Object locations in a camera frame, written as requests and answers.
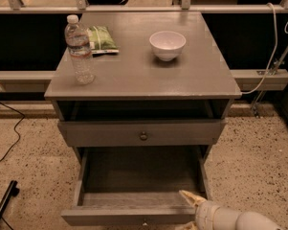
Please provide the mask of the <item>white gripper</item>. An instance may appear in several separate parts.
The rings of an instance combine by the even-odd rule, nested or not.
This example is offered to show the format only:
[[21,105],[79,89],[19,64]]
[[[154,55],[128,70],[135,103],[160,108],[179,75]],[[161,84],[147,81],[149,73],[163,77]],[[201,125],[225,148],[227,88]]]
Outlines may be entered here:
[[175,230],[197,230],[197,227],[199,230],[213,230],[214,214],[220,206],[213,201],[206,201],[204,197],[195,195],[189,191],[180,190],[179,194],[189,205],[197,207],[197,210],[195,222],[191,221],[183,225],[178,225],[175,227]]

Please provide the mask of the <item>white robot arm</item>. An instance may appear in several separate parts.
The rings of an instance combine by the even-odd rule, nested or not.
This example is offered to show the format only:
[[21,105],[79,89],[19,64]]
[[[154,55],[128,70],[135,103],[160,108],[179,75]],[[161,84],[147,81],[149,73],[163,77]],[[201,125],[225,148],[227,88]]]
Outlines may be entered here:
[[284,230],[260,213],[237,211],[185,190],[179,194],[195,210],[194,220],[179,230]]

